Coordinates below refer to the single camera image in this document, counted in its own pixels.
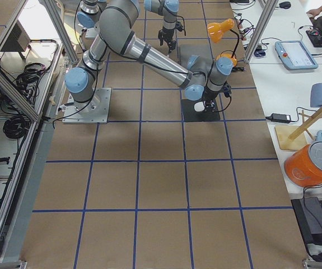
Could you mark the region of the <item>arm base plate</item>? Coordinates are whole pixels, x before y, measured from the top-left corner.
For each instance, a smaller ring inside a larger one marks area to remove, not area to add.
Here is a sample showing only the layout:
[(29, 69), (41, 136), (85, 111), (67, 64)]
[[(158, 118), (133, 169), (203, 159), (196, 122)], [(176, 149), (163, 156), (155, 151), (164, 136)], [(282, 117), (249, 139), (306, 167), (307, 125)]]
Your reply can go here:
[(80, 111), (87, 103), (81, 104), (74, 102), (73, 97), (69, 94), (68, 101), (72, 105), (67, 106), (64, 111), (62, 122), (65, 124), (93, 124), (108, 122), (109, 106), (112, 88), (97, 88), (93, 100)]

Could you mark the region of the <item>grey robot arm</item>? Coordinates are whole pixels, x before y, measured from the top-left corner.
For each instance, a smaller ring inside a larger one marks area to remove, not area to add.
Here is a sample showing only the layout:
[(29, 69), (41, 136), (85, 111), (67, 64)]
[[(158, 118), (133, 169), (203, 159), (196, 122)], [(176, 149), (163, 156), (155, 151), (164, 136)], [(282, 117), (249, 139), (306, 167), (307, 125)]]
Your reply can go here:
[(163, 17), (163, 25), (162, 29), (158, 31), (158, 39), (161, 46), (164, 43), (167, 44), (168, 54), (172, 53), (176, 49), (176, 40), (174, 40), (175, 30), (183, 32), (186, 36), (185, 20), (182, 16), (178, 15), (179, 1), (145, 0), (143, 5), (146, 11)]
[(207, 63), (203, 57), (191, 55), (187, 66), (181, 66), (136, 36), (132, 27), (139, 12), (137, 1), (80, 2), (79, 22), (85, 27), (96, 27), (98, 33), (77, 67), (65, 75), (74, 105), (69, 119), (103, 122), (100, 117), (107, 114), (101, 107), (102, 97), (96, 85), (110, 51), (146, 65), (184, 89), (185, 97), (195, 102), (196, 112), (215, 112), (215, 99), (219, 93), (231, 96), (231, 86), (227, 83), (234, 66), (231, 59), (219, 57)]

